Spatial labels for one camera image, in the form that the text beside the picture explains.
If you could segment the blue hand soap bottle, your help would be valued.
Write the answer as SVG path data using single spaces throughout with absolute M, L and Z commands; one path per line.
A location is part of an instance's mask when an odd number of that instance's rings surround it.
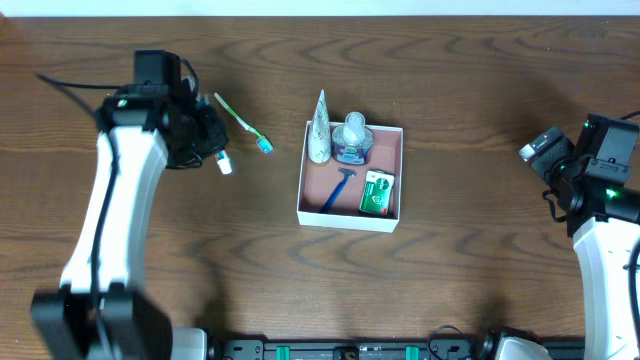
M 332 155 L 343 164 L 365 165 L 373 143 L 373 133 L 360 112 L 349 113 L 345 122 L 332 131 Z

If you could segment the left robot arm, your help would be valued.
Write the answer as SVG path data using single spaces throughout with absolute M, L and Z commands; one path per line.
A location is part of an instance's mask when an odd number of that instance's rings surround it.
M 214 156 L 231 171 L 223 123 L 209 98 L 107 98 L 96 111 L 97 169 L 78 243 L 56 291 L 31 304 L 55 359 L 207 359 L 201 328 L 174 327 L 144 291 L 147 232 L 167 170 Z

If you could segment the white floral cone tube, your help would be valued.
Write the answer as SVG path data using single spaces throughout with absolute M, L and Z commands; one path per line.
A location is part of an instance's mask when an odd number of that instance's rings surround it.
M 324 91 L 320 92 L 312 117 L 307 147 L 309 159 L 316 164 L 325 163 L 331 157 L 330 117 Z

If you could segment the teal toothpaste tube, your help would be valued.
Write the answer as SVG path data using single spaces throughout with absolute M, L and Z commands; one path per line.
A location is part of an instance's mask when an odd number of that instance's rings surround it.
M 226 127 L 218 117 L 209 95 L 202 97 L 198 105 L 199 115 L 206 130 L 206 139 L 201 145 L 199 155 L 202 159 L 214 156 L 221 173 L 230 175 L 232 164 L 225 150 L 229 142 Z

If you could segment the green white toothbrush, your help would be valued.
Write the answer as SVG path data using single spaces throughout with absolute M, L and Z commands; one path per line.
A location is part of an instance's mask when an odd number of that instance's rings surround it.
M 264 153 L 269 154 L 274 150 L 274 146 L 271 141 L 263 135 L 260 131 L 242 119 L 237 112 L 218 94 L 214 94 L 214 98 L 217 102 L 222 106 L 224 110 L 226 110 L 235 120 L 236 122 L 247 132 L 252 133 L 256 136 L 256 145 L 258 148 Z

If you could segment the blue disposable razor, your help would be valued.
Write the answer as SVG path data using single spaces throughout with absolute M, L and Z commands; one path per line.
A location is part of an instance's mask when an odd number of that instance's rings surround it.
M 353 170 L 350 170 L 350 169 L 347 169 L 347 168 L 339 168 L 339 172 L 343 175 L 343 179 L 336 185 L 335 189 L 333 190 L 333 192 L 331 193 L 329 198 L 326 200 L 326 202 L 321 207 L 321 209 L 320 209 L 320 213 L 321 214 L 328 214 L 329 213 L 329 211 L 331 210 L 331 208 L 334 205 L 335 201 L 337 200 L 337 198 L 339 197 L 339 195 L 343 191 L 344 187 L 346 186 L 348 180 L 351 177 L 355 177 L 356 176 L 356 173 Z

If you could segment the green white soap box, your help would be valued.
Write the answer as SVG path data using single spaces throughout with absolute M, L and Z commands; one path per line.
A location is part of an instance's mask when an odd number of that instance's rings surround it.
M 380 170 L 369 170 L 365 176 L 359 210 L 376 216 L 389 213 L 395 176 Z

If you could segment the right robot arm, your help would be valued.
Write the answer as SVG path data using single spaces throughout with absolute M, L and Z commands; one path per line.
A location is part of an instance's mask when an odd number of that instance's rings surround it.
M 563 215 L 582 277 L 587 359 L 639 356 L 639 194 L 625 188 L 639 129 L 586 122 L 577 143 L 551 127 L 519 152 Z

